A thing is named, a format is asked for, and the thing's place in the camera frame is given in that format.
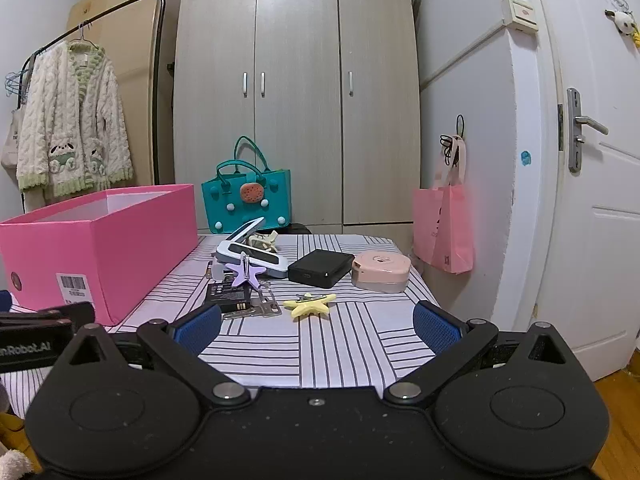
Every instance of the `teal handbag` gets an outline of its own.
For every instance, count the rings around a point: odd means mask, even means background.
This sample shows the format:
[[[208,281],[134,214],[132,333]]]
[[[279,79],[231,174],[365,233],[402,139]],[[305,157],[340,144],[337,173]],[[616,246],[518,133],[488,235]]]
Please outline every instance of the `teal handbag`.
[[[264,164],[260,171],[245,160],[238,160],[238,146],[247,140]],[[226,166],[235,166],[231,174],[222,174]],[[240,173],[238,166],[251,170]],[[262,229],[276,229],[291,223],[291,172],[272,171],[267,160],[247,136],[241,136],[234,148],[234,158],[216,166],[216,177],[202,184],[202,198],[207,222],[213,234],[232,233],[242,224],[260,216],[266,222]]]

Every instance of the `fluffy sweater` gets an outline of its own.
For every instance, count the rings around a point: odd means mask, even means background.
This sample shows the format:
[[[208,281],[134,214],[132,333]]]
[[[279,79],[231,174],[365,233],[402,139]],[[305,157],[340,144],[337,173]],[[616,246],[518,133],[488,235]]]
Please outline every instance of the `fluffy sweater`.
[[[54,197],[133,177],[113,64],[102,47],[66,41],[33,67],[18,136],[20,190]]]

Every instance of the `barcode sticker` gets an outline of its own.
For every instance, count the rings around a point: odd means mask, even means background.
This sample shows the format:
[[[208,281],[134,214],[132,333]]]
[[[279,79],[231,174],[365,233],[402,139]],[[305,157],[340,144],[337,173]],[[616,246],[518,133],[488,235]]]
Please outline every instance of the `barcode sticker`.
[[[87,278],[84,274],[58,274],[58,285],[62,293],[62,299],[66,304],[79,301],[93,301]]]

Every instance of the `barcode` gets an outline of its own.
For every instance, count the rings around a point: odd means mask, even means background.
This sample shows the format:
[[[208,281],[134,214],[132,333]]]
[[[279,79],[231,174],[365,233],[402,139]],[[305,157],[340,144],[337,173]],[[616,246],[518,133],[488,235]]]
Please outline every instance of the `barcode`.
[[[65,288],[82,288],[82,290],[86,289],[84,280],[79,276],[60,276],[60,280],[62,281],[62,286]]]

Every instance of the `panda plush keychain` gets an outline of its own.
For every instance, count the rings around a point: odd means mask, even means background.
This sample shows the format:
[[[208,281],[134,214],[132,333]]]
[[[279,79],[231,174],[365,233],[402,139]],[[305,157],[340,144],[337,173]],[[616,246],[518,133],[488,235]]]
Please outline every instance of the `panda plush keychain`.
[[[638,25],[631,14],[620,10],[605,10],[604,13],[608,18],[613,18],[620,34],[631,36],[636,47],[640,48],[640,32],[638,32]]]

